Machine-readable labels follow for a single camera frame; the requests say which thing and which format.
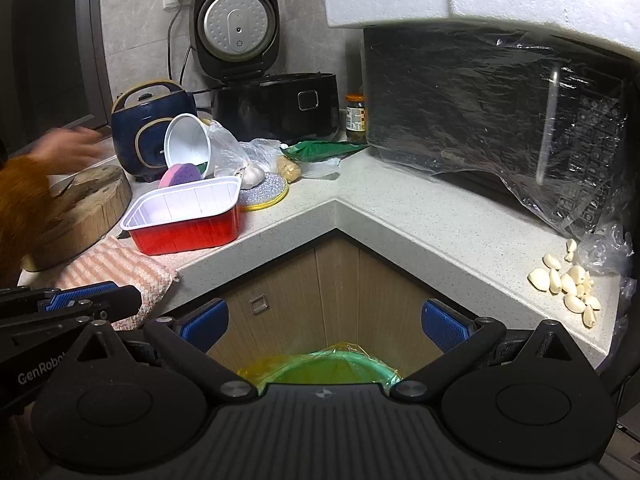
microwave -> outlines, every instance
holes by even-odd
[[[367,140],[386,160],[493,173],[578,238],[626,214],[640,136],[632,60],[549,34],[443,22],[366,28],[364,67]]]

cabinet handle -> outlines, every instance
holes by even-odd
[[[267,303],[267,297],[264,294],[261,294],[254,300],[251,300],[249,304],[251,305],[252,314],[260,314],[261,312],[267,310],[269,307],[269,303]]]

tile wall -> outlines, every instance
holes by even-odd
[[[279,0],[282,34],[280,56],[270,72],[332,72],[343,96],[361,85],[357,30],[329,29],[324,0]],[[166,78],[166,34],[174,10],[162,0],[101,0],[102,31],[113,96],[155,78]],[[189,46],[188,11],[172,30],[172,70],[179,74]],[[190,58],[184,86],[206,88]]]

person's arm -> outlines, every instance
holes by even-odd
[[[76,173],[97,162],[101,139],[85,128],[53,130],[0,171],[0,287],[17,283],[22,257],[47,226],[53,204],[47,175]]]

blue gripper pad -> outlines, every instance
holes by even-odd
[[[100,294],[112,288],[118,288],[118,286],[113,282],[102,282],[95,283],[95,285],[79,286],[78,288],[63,290],[51,300],[51,303],[45,307],[45,310],[51,312],[52,310],[65,308],[71,300],[90,299],[94,294]]]
[[[471,335],[473,322],[439,301],[422,307],[422,331],[440,350],[447,352]]]
[[[224,300],[215,299],[176,320],[174,330],[201,352],[207,352],[229,326],[229,309]]]

